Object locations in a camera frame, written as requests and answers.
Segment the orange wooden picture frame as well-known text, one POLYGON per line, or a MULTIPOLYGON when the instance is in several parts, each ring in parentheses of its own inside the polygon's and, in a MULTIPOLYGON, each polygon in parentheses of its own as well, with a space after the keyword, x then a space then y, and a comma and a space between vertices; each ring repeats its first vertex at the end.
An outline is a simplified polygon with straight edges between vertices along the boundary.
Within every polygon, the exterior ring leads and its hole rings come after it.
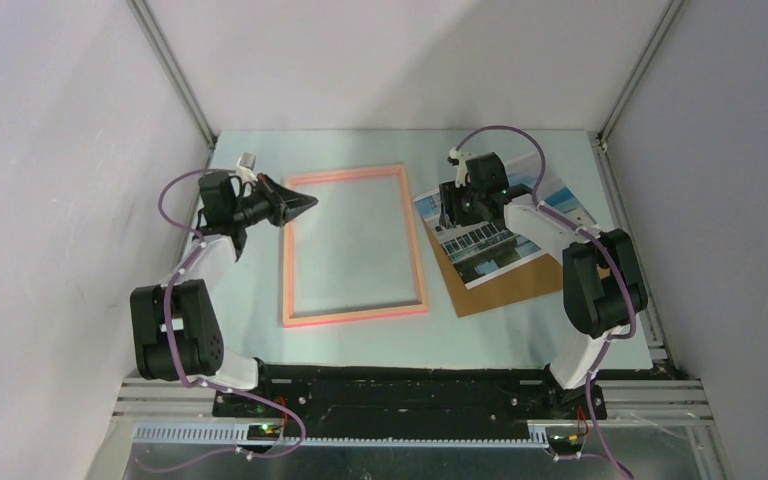
POLYGON ((428 312, 405 165, 297 174, 284 184, 318 200, 283 228, 284 327, 428 312))

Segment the building and sky photo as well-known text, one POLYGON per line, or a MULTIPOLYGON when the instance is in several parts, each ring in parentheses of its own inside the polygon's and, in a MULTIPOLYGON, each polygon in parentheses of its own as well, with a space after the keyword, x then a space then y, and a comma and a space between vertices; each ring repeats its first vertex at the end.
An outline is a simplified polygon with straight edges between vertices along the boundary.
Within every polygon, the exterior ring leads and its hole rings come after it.
MULTIPOLYGON (((588 227, 598 225, 579 199, 550 169, 540 185, 539 195, 571 220, 588 227)), ((467 227, 446 225, 440 220, 441 200, 437 188, 414 197, 413 205, 431 231, 432 243, 442 249, 468 289, 544 255, 526 237, 488 222, 467 227)))

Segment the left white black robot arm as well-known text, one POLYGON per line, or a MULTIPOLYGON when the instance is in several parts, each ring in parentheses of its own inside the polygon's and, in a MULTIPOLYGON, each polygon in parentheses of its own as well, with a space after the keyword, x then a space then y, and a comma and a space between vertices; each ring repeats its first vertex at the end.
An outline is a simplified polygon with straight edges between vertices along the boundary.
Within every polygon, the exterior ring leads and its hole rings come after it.
POLYGON ((166 279, 130 295, 138 372, 147 380, 238 391, 243 409, 264 416, 275 406, 276 390, 259 379, 257 359, 226 351, 211 293, 242 257, 249 228, 262 222, 283 228, 319 201, 248 167, 200 169, 179 178, 190 177, 201 202, 195 224, 161 215, 190 235, 188 249, 166 279))

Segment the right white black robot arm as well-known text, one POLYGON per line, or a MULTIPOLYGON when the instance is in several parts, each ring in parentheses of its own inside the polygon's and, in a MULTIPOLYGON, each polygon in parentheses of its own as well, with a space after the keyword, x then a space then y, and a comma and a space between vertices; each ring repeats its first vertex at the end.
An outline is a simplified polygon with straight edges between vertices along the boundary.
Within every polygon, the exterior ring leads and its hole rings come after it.
POLYGON ((540 198, 535 186, 510 183, 494 153, 453 149, 448 161, 456 176, 439 186, 444 225, 504 227, 562 267, 564 311, 575 331, 548 365, 554 383, 543 388, 541 402, 551 416, 566 418, 580 407, 579 388, 595 379, 610 345, 635 336, 648 302, 630 236, 588 227, 540 198))

